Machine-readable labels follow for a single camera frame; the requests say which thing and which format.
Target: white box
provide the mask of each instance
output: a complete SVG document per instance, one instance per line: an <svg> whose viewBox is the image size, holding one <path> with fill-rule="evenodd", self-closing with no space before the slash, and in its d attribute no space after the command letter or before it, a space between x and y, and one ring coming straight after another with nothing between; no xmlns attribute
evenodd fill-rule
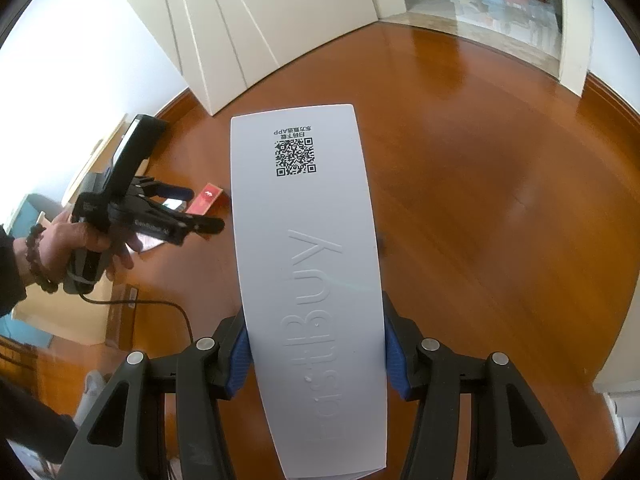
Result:
<svg viewBox="0 0 640 480"><path fill-rule="evenodd" d="M383 468L382 292L353 107L234 117L231 187L242 304L285 475Z"/></svg>

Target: silver screw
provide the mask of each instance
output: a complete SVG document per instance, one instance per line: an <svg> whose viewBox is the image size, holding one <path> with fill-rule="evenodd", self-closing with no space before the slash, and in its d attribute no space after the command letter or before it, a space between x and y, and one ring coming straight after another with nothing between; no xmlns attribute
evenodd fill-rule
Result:
<svg viewBox="0 0 640 480"><path fill-rule="evenodd" d="M216 342L213 341L210 337L203 337L202 339L198 339L196 343L196 348L198 350L211 350L216 345Z"/></svg>
<svg viewBox="0 0 640 480"><path fill-rule="evenodd" d="M494 363L500 366L504 366L509 362L507 354L503 354L502 352L494 352L494 354L491 356L491 359L494 360Z"/></svg>
<svg viewBox="0 0 640 480"><path fill-rule="evenodd" d="M136 352L131 352L127 356L127 363L129 363L130 365L140 364L144 357L145 357L145 355L142 352L137 352L137 351Z"/></svg>
<svg viewBox="0 0 640 480"><path fill-rule="evenodd" d="M432 339L431 337L423 339L422 343L420 344L422 348L428 350L429 352L435 352L438 348L440 348L440 342L437 339Z"/></svg>

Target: qr code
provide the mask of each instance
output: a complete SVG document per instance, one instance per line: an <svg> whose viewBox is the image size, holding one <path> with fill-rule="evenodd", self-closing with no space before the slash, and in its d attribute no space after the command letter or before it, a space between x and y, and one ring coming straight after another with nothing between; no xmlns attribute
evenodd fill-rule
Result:
<svg viewBox="0 0 640 480"><path fill-rule="evenodd" d="M313 137L278 140L276 142L276 175L316 172Z"/></svg>

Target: beaded bracelet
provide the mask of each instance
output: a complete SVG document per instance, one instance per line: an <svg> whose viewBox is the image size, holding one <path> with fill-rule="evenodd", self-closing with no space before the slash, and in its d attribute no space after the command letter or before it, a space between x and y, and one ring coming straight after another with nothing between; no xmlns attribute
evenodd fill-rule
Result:
<svg viewBox="0 0 640 480"><path fill-rule="evenodd" d="M34 225L27 236L27 262L29 263L29 272L33 276L35 282L40 288L49 294L58 291L58 284L44 277L40 265L40 255L38 254L38 246L40 245L40 235L46 230L41 224Z"/></svg>

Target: black sleeve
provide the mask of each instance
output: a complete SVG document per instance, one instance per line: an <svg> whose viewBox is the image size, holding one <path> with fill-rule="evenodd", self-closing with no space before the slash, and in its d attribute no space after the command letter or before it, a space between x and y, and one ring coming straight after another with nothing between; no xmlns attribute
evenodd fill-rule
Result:
<svg viewBox="0 0 640 480"><path fill-rule="evenodd" d="M14 239L0 226L0 316L11 311L16 303L27 297L15 263Z"/></svg>

